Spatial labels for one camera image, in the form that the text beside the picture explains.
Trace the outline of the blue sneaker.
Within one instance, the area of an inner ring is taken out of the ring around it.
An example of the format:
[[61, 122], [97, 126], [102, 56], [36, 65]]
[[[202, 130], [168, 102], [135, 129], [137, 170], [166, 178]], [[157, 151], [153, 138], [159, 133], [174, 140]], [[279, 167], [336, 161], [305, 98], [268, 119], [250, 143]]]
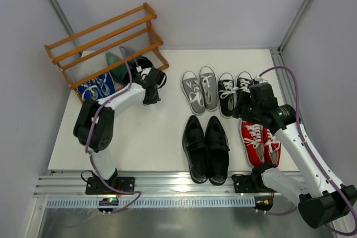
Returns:
[[115, 93], [115, 85], [113, 78], [109, 72], [99, 75], [95, 78], [95, 82], [102, 92], [103, 97], [107, 97]]
[[102, 92], [94, 79], [91, 79], [77, 87], [81, 100], [98, 100], [102, 98]]

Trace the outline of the black loafer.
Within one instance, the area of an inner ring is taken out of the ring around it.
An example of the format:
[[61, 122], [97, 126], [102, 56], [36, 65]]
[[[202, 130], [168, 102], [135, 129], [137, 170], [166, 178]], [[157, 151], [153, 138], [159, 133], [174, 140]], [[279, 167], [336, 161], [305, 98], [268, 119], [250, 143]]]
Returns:
[[208, 179], [209, 155], [199, 119], [191, 115], [184, 128], [182, 147], [189, 166], [191, 179], [202, 184]]
[[209, 181], [216, 186], [223, 185], [228, 177], [230, 149], [225, 130], [216, 116], [209, 119], [205, 141], [209, 155]]

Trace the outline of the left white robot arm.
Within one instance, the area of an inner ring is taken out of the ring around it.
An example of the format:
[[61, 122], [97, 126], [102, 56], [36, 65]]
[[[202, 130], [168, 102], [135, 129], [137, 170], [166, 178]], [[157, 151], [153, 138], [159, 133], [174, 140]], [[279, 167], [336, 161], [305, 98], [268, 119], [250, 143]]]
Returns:
[[115, 117], [136, 105], [151, 105], [161, 99], [158, 90], [165, 85], [166, 74], [155, 68], [134, 69], [123, 89], [100, 100], [85, 100], [74, 125], [73, 134], [85, 147], [96, 176], [109, 182], [117, 174], [109, 151]]

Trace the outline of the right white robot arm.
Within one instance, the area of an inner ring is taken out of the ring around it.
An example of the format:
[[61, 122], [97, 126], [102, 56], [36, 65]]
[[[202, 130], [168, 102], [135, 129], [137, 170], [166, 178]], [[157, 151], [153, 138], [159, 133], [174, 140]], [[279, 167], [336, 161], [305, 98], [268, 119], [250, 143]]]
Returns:
[[346, 186], [311, 143], [294, 108], [278, 105], [269, 83], [254, 84], [241, 99], [237, 118], [268, 128], [294, 161], [304, 182], [271, 163], [252, 169], [254, 186], [274, 190], [297, 206], [304, 222], [316, 229], [349, 213], [356, 215], [356, 187]]

